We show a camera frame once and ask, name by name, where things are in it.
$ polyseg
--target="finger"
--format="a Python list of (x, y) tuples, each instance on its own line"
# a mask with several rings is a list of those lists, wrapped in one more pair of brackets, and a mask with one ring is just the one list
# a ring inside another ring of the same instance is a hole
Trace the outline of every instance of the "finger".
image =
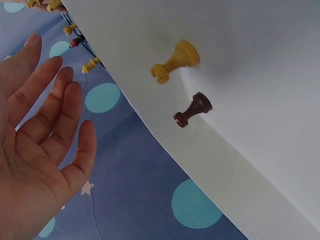
[(64, 95), (69, 83), (73, 81), (74, 71), (64, 67), (56, 76), (52, 90), (38, 112), (18, 130), (37, 144), (42, 143), (52, 132), (61, 112)]
[(15, 56), (0, 62), (0, 89), (7, 98), (11, 97), (33, 73), (40, 59), (41, 47), (42, 39), (34, 33)]
[(63, 59), (60, 56), (50, 58), (9, 98), (8, 121), (14, 128), (21, 122), (58, 73), (62, 63)]
[(97, 137), (94, 124), (84, 121), (78, 138), (78, 150), (72, 163), (61, 170), (70, 190), (70, 198), (88, 180), (96, 157)]
[[(41, 4), (41, 5), (35, 5), (34, 8), (43, 12), (47, 12), (47, 7), (48, 4)], [(59, 6), (58, 8), (56, 8), (53, 12), (58, 12), (58, 13), (66, 13), (67, 10), (64, 6)]]
[(8, 99), (2, 92), (0, 92), (0, 113), (0, 143), (2, 143), (8, 119)]
[(81, 85), (78, 82), (71, 82), (65, 89), (62, 109), (53, 133), (40, 145), (56, 166), (61, 163), (71, 147), (81, 112)]

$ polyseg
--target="brown chess pawn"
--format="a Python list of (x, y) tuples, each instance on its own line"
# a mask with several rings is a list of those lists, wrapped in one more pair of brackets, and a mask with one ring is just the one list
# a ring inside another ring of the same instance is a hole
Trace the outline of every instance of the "brown chess pawn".
[(165, 64), (157, 63), (151, 68), (151, 74), (159, 84), (169, 80), (169, 73), (177, 68), (193, 67), (200, 62), (197, 50), (185, 40), (175, 45), (171, 58)]
[(55, 9), (57, 9), (60, 5), (61, 5), (61, 0), (50, 0), (48, 6), (46, 7), (46, 9), (49, 12), (54, 11)]
[(82, 73), (88, 74), (91, 69), (95, 68), (99, 63), (101, 63), (101, 61), (98, 57), (90, 59), (89, 63), (82, 67)]
[(69, 48), (75, 48), (78, 47), (80, 43), (82, 43), (85, 40), (85, 37), (83, 35), (78, 36), (77, 38), (72, 39), (70, 42)]
[(75, 30), (78, 26), (75, 23), (72, 23), (70, 26), (66, 26), (63, 28), (63, 31), (68, 36), (72, 34), (72, 31)]
[(181, 127), (184, 128), (188, 125), (188, 120), (192, 116), (196, 114), (204, 113), (206, 114), (212, 110), (212, 105), (208, 98), (201, 92), (198, 92), (193, 96), (193, 100), (189, 108), (181, 113), (178, 112), (173, 116), (173, 119), (176, 120), (176, 123)]

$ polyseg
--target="palm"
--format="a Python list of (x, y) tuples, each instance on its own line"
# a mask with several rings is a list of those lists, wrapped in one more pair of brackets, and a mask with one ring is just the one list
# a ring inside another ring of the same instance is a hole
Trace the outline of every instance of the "palm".
[[(85, 121), (72, 164), (58, 169), (81, 117), (82, 91), (72, 82), (71, 68), (59, 71), (60, 57), (33, 73), (40, 53), (41, 40), (36, 39), (0, 63), (0, 239), (32, 239), (86, 182), (95, 158), (95, 131)], [(57, 73), (38, 113), (16, 131)]]

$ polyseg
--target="yellow chess pawn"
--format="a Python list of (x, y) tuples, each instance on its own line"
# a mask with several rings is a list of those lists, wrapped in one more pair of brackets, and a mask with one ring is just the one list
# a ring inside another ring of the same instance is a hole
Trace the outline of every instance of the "yellow chess pawn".
[(55, 10), (56, 8), (58, 8), (61, 4), (61, 0), (50, 0), (48, 6), (46, 7), (46, 9), (49, 12), (52, 12), (53, 10)]
[(68, 36), (70, 34), (72, 34), (72, 31), (75, 30), (78, 26), (75, 23), (72, 23), (70, 26), (66, 26), (63, 28), (63, 31), (65, 32), (65, 34), (67, 34)]
[(31, 9), (33, 8), (37, 3), (37, 0), (28, 0), (27, 3), (26, 3), (26, 6)]
[(82, 73), (88, 74), (91, 71), (91, 69), (96, 67), (99, 63), (101, 63), (101, 61), (98, 57), (90, 59), (89, 63), (82, 67)]
[(159, 84), (169, 80), (169, 73), (177, 68), (193, 67), (200, 62), (197, 50), (186, 40), (175, 45), (171, 58), (165, 64), (157, 63), (151, 68), (151, 74)]

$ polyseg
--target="bedsheet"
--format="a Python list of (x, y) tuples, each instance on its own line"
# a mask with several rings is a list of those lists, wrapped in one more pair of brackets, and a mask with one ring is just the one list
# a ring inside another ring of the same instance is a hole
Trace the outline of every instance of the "bedsheet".
[[(97, 132), (89, 180), (35, 239), (246, 240), (155, 140), (103, 66), (81, 73), (92, 55), (82, 45), (69, 48), (75, 36), (64, 34), (66, 25), (59, 13), (0, 3), (0, 59), (19, 51), (31, 33), (39, 33), (40, 64), (60, 55), (63, 66), (73, 67), (74, 80), (83, 89), (81, 122), (92, 120)], [(51, 87), (52, 83), (20, 126)], [(59, 167), (70, 163), (76, 150), (72, 144)]]

